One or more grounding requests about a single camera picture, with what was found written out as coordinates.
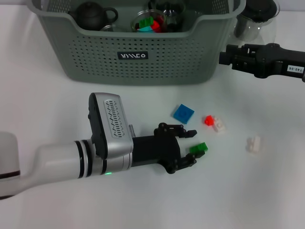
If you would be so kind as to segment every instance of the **plastic container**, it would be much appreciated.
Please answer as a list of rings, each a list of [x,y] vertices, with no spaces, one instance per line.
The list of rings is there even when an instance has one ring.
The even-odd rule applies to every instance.
[[[129,28],[130,32],[81,29],[66,12],[75,10],[83,2],[28,0],[27,4],[37,14],[70,78],[124,85],[207,81],[214,73],[234,18],[245,7],[245,0],[188,0],[183,23],[185,32],[133,33],[130,23],[145,9],[146,0],[97,1],[102,7],[114,7],[119,13],[115,25]]]

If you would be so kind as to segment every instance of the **black teapot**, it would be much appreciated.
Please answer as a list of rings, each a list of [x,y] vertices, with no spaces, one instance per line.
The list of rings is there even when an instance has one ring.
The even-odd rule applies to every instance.
[[[108,10],[115,13],[114,18],[109,19],[107,17],[106,11]],[[95,2],[85,2],[76,11],[69,11],[68,14],[73,17],[82,29],[94,31],[101,30],[105,25],[115,22],[119,17],[115,8],[103,8]]]

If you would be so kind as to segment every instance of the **teapot lid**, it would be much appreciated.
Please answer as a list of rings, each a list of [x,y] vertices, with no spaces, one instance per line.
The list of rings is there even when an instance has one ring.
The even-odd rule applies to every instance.
[[[81,17],[91,18],[99,15],[102,12],[102,7],[95,2],[85,2],[77,9],[77,13]]]
[[[254,22],[261,23],[273,18],[277,10],[274,0],[247,0],[246,8],[241,14]]]

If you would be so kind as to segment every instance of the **white toy block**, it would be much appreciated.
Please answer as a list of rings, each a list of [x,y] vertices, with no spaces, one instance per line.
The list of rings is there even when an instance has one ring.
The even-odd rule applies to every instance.
[[[213,128],[216,132],[223,132],[226,130],[226,128],[220,118],[213,116],[213,119],[214,119]]]
[[[261,149],[261,138],[259,136],[255,136],[254,138],[249,138],[248,149],[250,153],[259,153]]]

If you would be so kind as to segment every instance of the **white table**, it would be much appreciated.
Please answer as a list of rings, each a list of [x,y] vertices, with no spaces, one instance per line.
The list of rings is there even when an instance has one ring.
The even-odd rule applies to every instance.
[[[305,12],[281,12],[276,42],[305,51]],[[19,142],[21,173],[31,170],[43,144],[91,136],[91,92],[122,97],[137,136],[150,135],[179,104],[195,110],[186,129],[208,153],[192,168],[168,175],[159,165],[132,168],[29,189],[0,201],[5,229],[287,229],[305,220],[305,84],[265,80],[218,66],[207,83],[133,87],[80,83],[63,72],[39,21],[25,6],[0,6],[0,130]],[[205,115],[227,127],[218,135]],[[260,135],[267,150],[246,152]]]

